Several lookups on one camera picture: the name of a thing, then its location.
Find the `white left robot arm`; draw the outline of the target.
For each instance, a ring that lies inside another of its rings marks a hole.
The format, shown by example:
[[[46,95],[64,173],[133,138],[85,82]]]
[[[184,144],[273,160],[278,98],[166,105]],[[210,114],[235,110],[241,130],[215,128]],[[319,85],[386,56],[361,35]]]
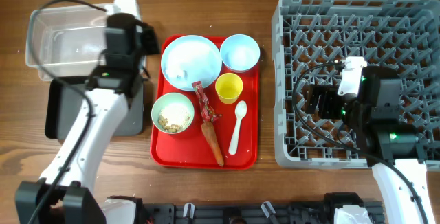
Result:
[[[158,48],[146,48],[143,38],[155,39],[151,26],[132,14],[107,18],[105,63],[97,65],[85,89],[55,80],[83,98],[83,104],[63,146],[35,182],[20,184],[15,195],[21,223],[134,223],[137,199],[115,199],[99,206],[93,196],[96,174],[116,129],[142,89],[140,61]]]

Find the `yellow plastic cup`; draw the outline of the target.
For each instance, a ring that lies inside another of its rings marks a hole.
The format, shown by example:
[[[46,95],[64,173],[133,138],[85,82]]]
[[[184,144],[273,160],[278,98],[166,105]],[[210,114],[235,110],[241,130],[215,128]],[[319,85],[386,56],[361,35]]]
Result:
[[[222,103],[233,104],[243,91],[243,81],[237,74],[225,73],[217,78],[215,90]]]

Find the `white plastic spoon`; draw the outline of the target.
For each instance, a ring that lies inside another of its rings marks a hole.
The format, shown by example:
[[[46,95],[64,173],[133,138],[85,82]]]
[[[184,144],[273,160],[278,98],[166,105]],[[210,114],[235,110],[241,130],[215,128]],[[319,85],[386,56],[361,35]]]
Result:
[[[234,126],[234,131],[233,131],[233,134],[232,134],[232,137],[230,140],[229,149],[228,149],[228,152],[231,155],[235,155],[237,153],[238,143],[239,143],[239,133],[240,133],[240,128],[241,128],[241,121],[246,116],[247,109],[248,109],[247,104],[244,100],[240,101],[236,105],[236,109],[235,109],[236,124]]]

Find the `light blue bowl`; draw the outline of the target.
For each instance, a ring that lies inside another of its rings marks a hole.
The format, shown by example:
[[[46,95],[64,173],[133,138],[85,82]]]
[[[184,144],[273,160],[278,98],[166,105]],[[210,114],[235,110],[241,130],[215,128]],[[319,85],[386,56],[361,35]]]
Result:
[[[258,43],[245,34],[229,36],[220,48],[223,64],[231,71],[243,73],[259,62],[261,51]]]

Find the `red snack wrapper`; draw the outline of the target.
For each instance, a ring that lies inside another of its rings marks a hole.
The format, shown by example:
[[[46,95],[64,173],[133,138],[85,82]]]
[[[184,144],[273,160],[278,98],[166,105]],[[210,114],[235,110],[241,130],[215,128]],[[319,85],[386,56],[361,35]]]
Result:
[[[192,83],[192,87],[195,90],[196,96],[199,100],[199,106],[201,109],[201,116],[204,122],[215,122],[220,117],[221,114],[217,114],[212,106],[210,106],[209,99],[204,93],[204,88],[201,81]]]

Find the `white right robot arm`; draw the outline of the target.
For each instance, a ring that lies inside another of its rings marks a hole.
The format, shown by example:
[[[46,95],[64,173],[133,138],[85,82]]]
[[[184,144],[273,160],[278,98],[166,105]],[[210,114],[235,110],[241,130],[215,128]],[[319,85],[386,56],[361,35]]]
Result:
[[[434,223],[424,144],[418,130],[400,121],[398,73],[369,66],[361,56],[337,62],[338,86],[312,85],[306,112],[342,120],[356,134],[351,152],[364,156],[379,186],[390,223]]]

